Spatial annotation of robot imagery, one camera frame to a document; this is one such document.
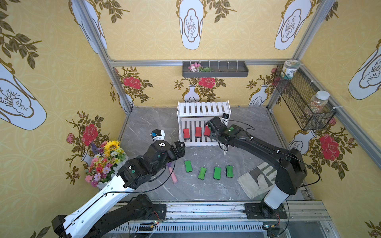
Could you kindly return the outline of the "red whiteboard eraser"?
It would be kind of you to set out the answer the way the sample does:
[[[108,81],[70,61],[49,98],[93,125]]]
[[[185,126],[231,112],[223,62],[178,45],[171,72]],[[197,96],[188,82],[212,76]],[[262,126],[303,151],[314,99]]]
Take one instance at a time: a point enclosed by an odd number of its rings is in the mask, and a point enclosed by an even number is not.
[[[205,126],[203,135],[206,136],[206,137],[210,137],[211,130],[210,130],[210,128],[208,126]]]
[[[196,127],[195,128],[195,138],[201,138],[202,137],[202,128],[201,127]]]
[[[183,129],[183,139],[187,140],[190,139],[190,129]]]

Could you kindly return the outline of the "green whiteboard eraser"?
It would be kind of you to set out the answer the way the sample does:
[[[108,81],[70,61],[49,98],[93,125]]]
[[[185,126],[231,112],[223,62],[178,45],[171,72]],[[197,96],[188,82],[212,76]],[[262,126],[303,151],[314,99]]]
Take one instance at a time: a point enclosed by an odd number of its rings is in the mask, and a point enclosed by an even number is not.
[[[226,166],[226,177],[233,178],[234,177],[234,167],[231,165]]]
[[[193,171],[191,161],[185,161],[184,164],[185,164],[185,168],[186,168],[187,173],[190,173]]]
[[[214,173],[213,173],[213,178],[216,180],[220,180],[221,179],[221,171],[222,171],[222,169],[220,167],[215,167]]]
[[[204,180],[206,172],[207,172],[207,168],[201,167],[197,178],[200,180]]]

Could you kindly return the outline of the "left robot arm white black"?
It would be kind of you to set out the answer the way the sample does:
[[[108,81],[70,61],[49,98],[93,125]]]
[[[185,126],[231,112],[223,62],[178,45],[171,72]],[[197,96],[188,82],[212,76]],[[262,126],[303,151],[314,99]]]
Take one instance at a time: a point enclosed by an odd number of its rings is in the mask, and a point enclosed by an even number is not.
[[[171,145],[164,140],[155,141],[144,155],[127,160],[109,183],[82,207],[69,215],[54,218],[54,232],[61,238],[100,238],[126,222],[150,217],[153,203],[146,192],[138,192],[119,209],[110,209],[128,194],[136,193],[168,163],[184,155],[183,142],[176,141]]]

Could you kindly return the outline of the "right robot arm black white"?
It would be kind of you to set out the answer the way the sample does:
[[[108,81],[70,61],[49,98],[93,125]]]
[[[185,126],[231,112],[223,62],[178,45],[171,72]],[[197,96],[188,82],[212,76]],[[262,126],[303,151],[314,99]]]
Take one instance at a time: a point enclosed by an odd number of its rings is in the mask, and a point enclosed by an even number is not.
[[[294,148],[286,150],[269,144],[249,134],[240,126],[226,126],[219,117],[206,122],[206,126],[217,142],[243,149],[277,171],[275,185],[260,203],[260,211],[265,218],[274,216],[281,204],[302,187],[308,172],[299,150]]]

